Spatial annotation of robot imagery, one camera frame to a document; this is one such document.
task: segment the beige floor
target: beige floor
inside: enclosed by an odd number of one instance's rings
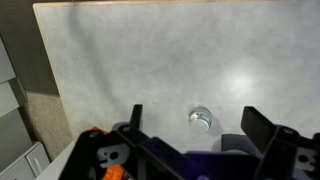
[[[51,160],[72,141],[60,97],[26,93],[26,112],[36,139],[41,141]]]

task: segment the orange component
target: orange component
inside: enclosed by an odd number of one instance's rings
[[[108,132],[103,131],[102,129],[99,129],[97,127],[93,127],[92,130],[101,131],[105,135],[108,134]],[[123,169],[120,166],[112,166],[108,168],[103,180],[121,180],[122,177],[123,177]]]

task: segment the gray countertop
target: gray countertop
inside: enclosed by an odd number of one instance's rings
[[[243,133],[244,106],[311,137],[320,123],[320,1],[34,5],[74,138],[144,105],[143,131],[181,152]],[[218,121],[198,135],[187,111]]]

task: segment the marble countertop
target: marble countertop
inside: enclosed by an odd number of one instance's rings
[[[143,131],[216,150],[244,106],[311,137],[320,129],[320,1],[44,3],[34,10],[73,137],[144,105]],[[198,135],[187,112],[217,121]]]

